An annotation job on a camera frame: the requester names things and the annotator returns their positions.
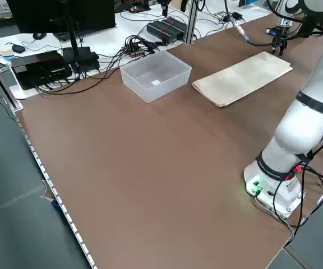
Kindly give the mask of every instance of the brown table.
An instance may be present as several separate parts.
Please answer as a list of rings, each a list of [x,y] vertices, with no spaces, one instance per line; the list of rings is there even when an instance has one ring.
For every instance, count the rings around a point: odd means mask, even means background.
[[[275,22],[244,28],[270,41],[265,28]],[[178,46],[170,52],[192,66],[190,83],[151,104],[119,72],[82,94],[24,101],[18,117],[99,268],[265,268],[282,248],[289,231],[253,207],[242,173],[311,73],[323,38],[290,43],[284,59],[294,70],[227,108],[191,86],[262,50],[233,30]],[[323,152],[313,167],[323,173]],[[321,189],[309,179],[307,192],[310,209]]]

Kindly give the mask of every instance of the clear plastic box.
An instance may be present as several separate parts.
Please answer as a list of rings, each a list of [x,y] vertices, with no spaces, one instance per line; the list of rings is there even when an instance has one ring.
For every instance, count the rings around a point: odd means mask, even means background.
[[[185,85],[191,67],[163,51],[122,66],[121,72],[124,85],[150,103]]]

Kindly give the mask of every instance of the monitor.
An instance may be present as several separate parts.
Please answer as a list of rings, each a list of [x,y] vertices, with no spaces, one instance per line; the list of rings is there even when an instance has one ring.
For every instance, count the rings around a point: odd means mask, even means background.
[[[75,31],[115,27],[114,0],[68,0]],[[67,32],[61,0],[7,0],[21,33]]]
[[[78,48],[75,32],[115,27],[114,0],[7,0],[7,3],[22,33],[68,32],[72,47],[64,48],[62,54],[76,73],[99,69],[98,55],[89,47]]]

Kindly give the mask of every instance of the white tabletop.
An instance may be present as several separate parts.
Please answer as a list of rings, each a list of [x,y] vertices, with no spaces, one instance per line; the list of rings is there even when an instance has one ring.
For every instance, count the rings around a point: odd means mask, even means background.
[[[237,7],[237,3],[238,3],[238,1],[231,1],[230,0],[229,5],[228,5],[229,11],[230,12],[236,11],[236,12],[241,13],[246,22],[252,21],[257,18],[264,17],[264,16],[270,14],[269,11],[267,11],[263,8],[257,7],[257,6],[253,6],[253,5],[250,5],[247,8],[239,8],[239,7]],[[210,13],[225,11],[224,2],[221,0],[208,0],[207,7],[208,7],[208,10],[210,11]],[[151,8],[150,11],[144,12],[149,15],[139,14],[139,13],[131,14],[129,12],[117,13],[116,14],[117,26],[115,28],[104,30],[104,31],[101,31],[98,33],[94,33],[92,35],[85,36],[83,46],[90,47],[91,51],[96,52],[97,54],[103,54],[103,55],[109,55],[109,56],[115,55],[120,50],[120,48],[122,46],[124,46],[124,41],[125,41],[126,37],[128,37],[130,35],[138,34],[143,29],[143,27],[145,27],[146,24],[149,23],[149,21],[145,21],[145,20],[163,19],[163,16],[161,16],[162,9],[160,8],[160,5],[157,4],[157,5],[151,6],[150,8]],[[176,11],[175,8],[169,6],[170,16],[171,17],[178,16],[181,19],[185,20],[186,23],[188,20],[189,10],[190,10],[190,6],[187,6],[187,11],[185,13],[182,13],[180,11]],[[202,12],[198,12],[197,18],[198,19],[207,19],[207,20],[211,20],[211,21],[218,23],[218,20],[216,18],[214,18],[208,14],[202,13]],[[231,27],[231,24],[228,24],[225,26],[226,27],[223,27],[222,30],[224,30],[225,28]],[[195,31],[195,35],[198,38],[200,38],[200,35],[201,35],[201,37],[204,37],[207,33],[208,34],[216,33],[217,31],[214,31],[211,33],[210,33],[210,31],[220,29],[221,27],[222,27],[222,25],[216,25],[210,21],[200,20],[200,21],[196,22],[196,29],[197,30]],[[158,38],[149,34],[146,31],[146,29],[143,30],[143,32],[140,34],[140,36],[147,39],[148,41],[160,41]],[[14,43],[14,44],[22,45],[23,41],[24,42],[32,42],[33,41],[32,35],[31,34],[18,34],[18,35],[11,35],[11,36],[7,36],[4,38],[0,38],[0,45],[5,45],[6,43]],[[181,44],[181,42],[177,41],[174,44],[171,44],[169,46],[159,47],[159,49],[165,50],[165,49],[169,49],[171,47],[174,47],[174,46],[177,46],[180,44]],[[69,41],[60,43],[58,41],[58,39],[53,34],[47,34],[47,36],[42,40],[36,40],[31,44],[24,43],[24,45],[27,46],[29,49],[38,50],[38,51],[32,51],[32,50],[26,49],[25,52],[18,54],[18,56],[23,57],[23,56],[27,56],[27,55],[46,52],[47,50],[56,50],[56,49],[60,48],[61,45],[63,48],[71,46]],[[131,58],[126,57],[121,60],[120,64],[126,64],[130,60],[131,60]],[[105,63],[100,63],[100,69],[103,69],[108,65],[110,58],[100,56],[99,61],[105,62]],[[10,64],[10,62],[7,62],[2,57],[0,57],[0,62],[5,63],[5,64]],[[89,73],[89,75],[94,75],[94,74],[96,74],[96,71],[91,71]],[[38,94],[37,91],[34,89],[22,90],[19,85],[11,87],[11,90],[12,90],[14,96],[18,99],[25,99],[29,96]]]

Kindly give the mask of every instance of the mouse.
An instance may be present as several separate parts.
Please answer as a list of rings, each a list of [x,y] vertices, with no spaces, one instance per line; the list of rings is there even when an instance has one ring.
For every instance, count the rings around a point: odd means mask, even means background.
[[[47,34],[46,33],[37,33],[37,34],[33,34],[33,38],[36,40],[41,40],[42,38],[45,38]]]

